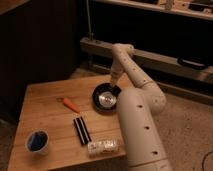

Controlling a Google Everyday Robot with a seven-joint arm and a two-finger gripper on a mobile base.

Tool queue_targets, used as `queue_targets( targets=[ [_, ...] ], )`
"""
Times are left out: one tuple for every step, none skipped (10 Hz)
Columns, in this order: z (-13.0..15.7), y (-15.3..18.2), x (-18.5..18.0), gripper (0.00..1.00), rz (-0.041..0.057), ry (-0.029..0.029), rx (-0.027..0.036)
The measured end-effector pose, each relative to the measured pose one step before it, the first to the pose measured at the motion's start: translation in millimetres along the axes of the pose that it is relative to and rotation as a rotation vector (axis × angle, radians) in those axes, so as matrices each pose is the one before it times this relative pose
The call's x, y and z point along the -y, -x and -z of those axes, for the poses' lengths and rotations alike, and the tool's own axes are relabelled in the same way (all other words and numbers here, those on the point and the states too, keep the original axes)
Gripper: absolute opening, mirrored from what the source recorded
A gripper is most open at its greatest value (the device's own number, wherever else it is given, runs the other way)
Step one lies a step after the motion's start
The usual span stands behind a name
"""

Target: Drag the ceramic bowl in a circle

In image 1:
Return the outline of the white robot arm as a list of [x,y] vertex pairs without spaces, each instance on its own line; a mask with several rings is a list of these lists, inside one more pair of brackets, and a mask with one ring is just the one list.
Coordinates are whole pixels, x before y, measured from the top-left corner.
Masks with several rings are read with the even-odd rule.
[[113,44],[112,54],[110,86],[114,87],[123,73],[133,84],[121,91],[116,104],[129,171],[173,171],[153,121],[153,115],[166,105],[165,94],[132,60],[131,44]]

